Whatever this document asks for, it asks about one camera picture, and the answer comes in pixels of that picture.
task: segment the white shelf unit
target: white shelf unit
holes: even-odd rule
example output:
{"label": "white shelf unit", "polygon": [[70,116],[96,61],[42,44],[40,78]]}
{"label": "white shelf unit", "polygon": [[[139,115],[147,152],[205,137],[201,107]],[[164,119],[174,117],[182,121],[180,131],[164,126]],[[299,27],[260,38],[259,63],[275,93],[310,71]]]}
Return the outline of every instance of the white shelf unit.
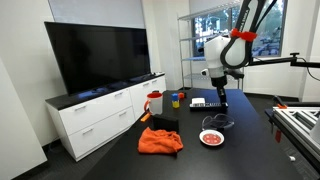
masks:
{"label": "white shelf unit", "polygon": [[128,130],[154,90],[166,90],[164,75],[81,103],[66,96],[46,102],[62,145],[79,161]]}
{"label": "white shelf unit", "polygon": [[[215,13],[224,9],[236,7],[240,5],[240,1],[233,1],[224,5],[220,5],[211,9],[207,9],[201,12],[189,14],[186,16],[178,17],[178,31],[179,31],[179,44],[180,44],[180,58],[181,58],[181,72],[182,72],[182,84],[184,87],[197,87],[201,83],[205,84],[205,88],[213,88],[210,78],[202,76],[201,70],[207,68],[205,57],[195,57],[193,53],[193,46],[196,40],[207,38],[214,38],[219,34],[203,35],[195,37],[192,33],[192,25],[194,18],[202,15]],[[228,85],[227,88],[240,88],[241,84],[238,80],[235,80],[231,76],[227,76]]]}

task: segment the cup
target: cup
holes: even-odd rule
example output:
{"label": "cup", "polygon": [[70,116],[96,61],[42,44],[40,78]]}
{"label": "cup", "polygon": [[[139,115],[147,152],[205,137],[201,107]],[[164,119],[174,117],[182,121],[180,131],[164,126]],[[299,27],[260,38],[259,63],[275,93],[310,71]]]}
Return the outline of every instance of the cup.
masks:
{"label": "cup", "polygon": [[162,114],[162,94],[159,92],[152,92],[147,95],[147,98],[147,101],[144,103],[144,111],[151,115]]}
{"label": "cup", "polygon": [[315,140],[318,144],[320,144],[320,117],[317,123],[311,129],[310,136],[313,140]]}

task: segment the orange towel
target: orange towel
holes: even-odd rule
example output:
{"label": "orange towel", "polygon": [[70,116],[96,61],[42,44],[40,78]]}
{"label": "orange towel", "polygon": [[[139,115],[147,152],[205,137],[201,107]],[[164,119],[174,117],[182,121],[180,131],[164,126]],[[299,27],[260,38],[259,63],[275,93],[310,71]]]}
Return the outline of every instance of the orange towel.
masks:
{"label": "orange towel", "polygon": [[139,139],[138,151],[140,153],[177,153],[183,148],[180,136],[175,131],[152,131],[147,127]]}

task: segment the black box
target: black box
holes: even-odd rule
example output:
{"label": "black box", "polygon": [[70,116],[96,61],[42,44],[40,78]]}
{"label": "black box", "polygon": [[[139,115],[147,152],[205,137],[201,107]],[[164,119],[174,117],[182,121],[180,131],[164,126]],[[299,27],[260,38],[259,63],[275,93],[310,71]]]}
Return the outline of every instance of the black box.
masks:
{"label": "black box", "polygon": [[179,133],[178,118],[156,114],[152,116],[152,119],[154,130],[163,129],[166,131],[176,131],[177,133]]}

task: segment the plate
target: plate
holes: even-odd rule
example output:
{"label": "plate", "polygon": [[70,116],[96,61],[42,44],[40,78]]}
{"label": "plate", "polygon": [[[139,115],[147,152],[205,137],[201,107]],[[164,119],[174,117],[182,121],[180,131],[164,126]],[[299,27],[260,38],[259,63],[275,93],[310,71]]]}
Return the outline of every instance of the plate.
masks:
{"label": "plate", "polygon": [[218,146],[223,143],[224,136],[215,130],[204,130],[199,135],[200,140],[208,146]]}

